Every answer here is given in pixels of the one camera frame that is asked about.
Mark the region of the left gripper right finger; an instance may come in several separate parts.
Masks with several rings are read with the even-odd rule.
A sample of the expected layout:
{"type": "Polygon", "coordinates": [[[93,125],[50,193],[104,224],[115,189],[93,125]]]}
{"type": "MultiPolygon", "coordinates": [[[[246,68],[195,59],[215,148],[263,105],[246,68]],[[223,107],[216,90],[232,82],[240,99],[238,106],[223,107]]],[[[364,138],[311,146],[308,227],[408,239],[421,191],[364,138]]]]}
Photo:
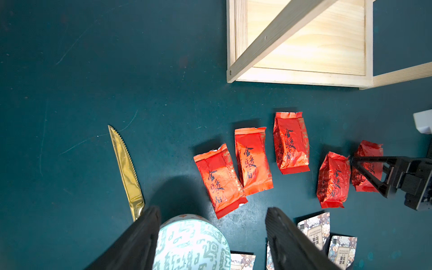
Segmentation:
{"type": "Polygon", "coordinates": [[[267,240],[276,270],[337,270],[293,221],[279,208],[268,208],[267,240]]]}

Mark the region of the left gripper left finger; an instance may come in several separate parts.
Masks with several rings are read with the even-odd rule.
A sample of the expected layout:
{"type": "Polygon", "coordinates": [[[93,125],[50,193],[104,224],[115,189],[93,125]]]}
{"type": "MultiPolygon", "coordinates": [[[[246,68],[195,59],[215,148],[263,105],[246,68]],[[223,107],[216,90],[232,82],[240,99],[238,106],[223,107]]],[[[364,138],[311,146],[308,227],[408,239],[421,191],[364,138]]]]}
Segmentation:
{"type": "Polygon", "coordinates": [[[88,270],[151,270],[155,259],[161,213],[149,207],[88,270]]]}

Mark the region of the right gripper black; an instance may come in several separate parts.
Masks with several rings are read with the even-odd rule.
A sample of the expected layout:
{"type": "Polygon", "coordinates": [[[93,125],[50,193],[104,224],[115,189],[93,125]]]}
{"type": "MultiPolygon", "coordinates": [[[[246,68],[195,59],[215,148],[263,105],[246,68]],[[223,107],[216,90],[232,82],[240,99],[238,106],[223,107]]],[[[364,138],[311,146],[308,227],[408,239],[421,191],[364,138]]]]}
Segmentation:
{"type": "Polygon", "coordinates": [[[431,146],[428,147],[426,157],[354,156],[351,158],[351,165],[383,197],[390,199],[395,196],[396,192],[403,191],[405,193],[405,206],[416,211],[432,209],[431,146]],[[363,163],[385,163],[383,165],[385,180],[379,180],[362,165],[363,163]]]}

